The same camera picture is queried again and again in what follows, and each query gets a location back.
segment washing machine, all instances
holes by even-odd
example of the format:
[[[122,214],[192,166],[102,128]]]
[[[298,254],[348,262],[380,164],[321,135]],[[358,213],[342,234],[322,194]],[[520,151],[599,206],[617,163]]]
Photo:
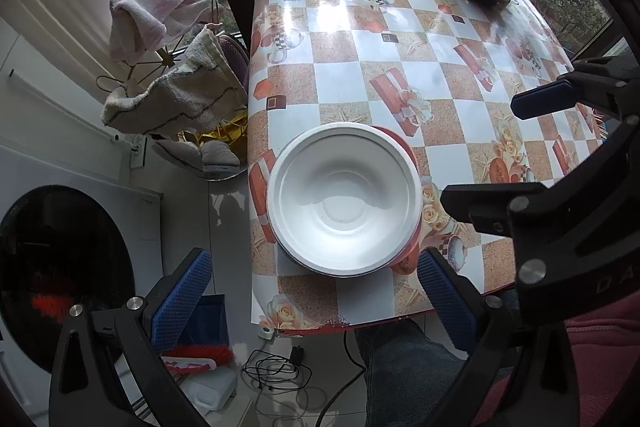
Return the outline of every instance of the washing machine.
[[[0,375],[38,427],[62,321],[102,310],[162,277],[160,198],[0,146]],[[140,396],[112,353],[125,391]]]

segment jeans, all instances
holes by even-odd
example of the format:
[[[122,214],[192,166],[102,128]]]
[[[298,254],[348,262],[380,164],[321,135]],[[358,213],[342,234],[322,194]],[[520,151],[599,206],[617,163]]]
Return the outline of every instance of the jeans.
[[[514,290],[498,294],[518,307]],[[367,371],[366,427],[417,427],[456,380],[465,361],[430,341],[411,319],[355,331]],[[501,369],[496,380],[509,374]]]

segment table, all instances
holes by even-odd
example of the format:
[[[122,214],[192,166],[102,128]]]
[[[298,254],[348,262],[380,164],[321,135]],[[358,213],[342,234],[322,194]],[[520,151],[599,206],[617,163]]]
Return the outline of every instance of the table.
[[[255,0],[254,20],[252,322],[308,333],[432,309],[415,271],[402,265],[334,279],[298,265],[277,245],[266,215],[271,168],[291,139],[335,121],[383,126],[412,148],[423,188],[422,248],[457,243],[459,273],[481,292],[513,282],[511,239],[455,222],[440,190],[552,185],[603,138],[584,106],[528,121],[511,112],[516,93],[571,68],[530,1],[483,10],[468,0]]]

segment white bowl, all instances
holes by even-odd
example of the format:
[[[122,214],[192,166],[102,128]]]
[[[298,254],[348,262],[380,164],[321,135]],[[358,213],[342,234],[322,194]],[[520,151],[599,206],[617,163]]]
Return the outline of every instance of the white bowl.
[[[382,131],[330,123],[281,152],[271,171],[267,213],[290,256],[334,277],[390,263],[414,233],[422,209],[409,155]]]

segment tile floor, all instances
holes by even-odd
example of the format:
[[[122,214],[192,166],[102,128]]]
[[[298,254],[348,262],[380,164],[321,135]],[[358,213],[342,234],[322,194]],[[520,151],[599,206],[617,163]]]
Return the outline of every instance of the tile floor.
[[[194,246],[208,248],[212,252],[214,281],[213,287],[209,287],[209,290],[226,296],[230,344],[236,357],[236,368],[240,371],[241,365],[252,350],[259,348],[263,343],[257,336],[258,326],[250,322],[251,247],[246,176],[241,175],[228,182],[207,184],[170,165],[156,163],[154,170],[158,169],[161,169],[162,175],[153,183],[153,188],[161,191],[164,196],[162,260],[165,271],[174,269]],[[443,343],[461,358],[465,355],[453,348],[437,315],[421,315],[415,320],[430,338]],[[353,333],[349,333],[348,343],[351,353],[360,361]],[[344,352],[341,333],[276,338],[267,343],[264,349],[270,353],[288,356],[292,346],[305,348],[304,363],[313,371],[309,386],[321,388],[329,397],[358,371]],[[238,384],[238,393],[253,397],[256,395],[242,383]],[[318,396],[314,393],[316,392],[310,391],[309,400],[312,403]],[[282,394],[276,399],[300,411],[296,406],[294,393]],[[322,427],[364,426],[366,402],[366,387],[364,379],[360,378],[332,405],[322,422]],[[292,410],[264,396],[258,399],[258,410],[269,415],[294,415]],[[308,411],[298,421],[278,421],[275,424],[272,417],[258,417],[262,427],[314,427],[318,411]]]

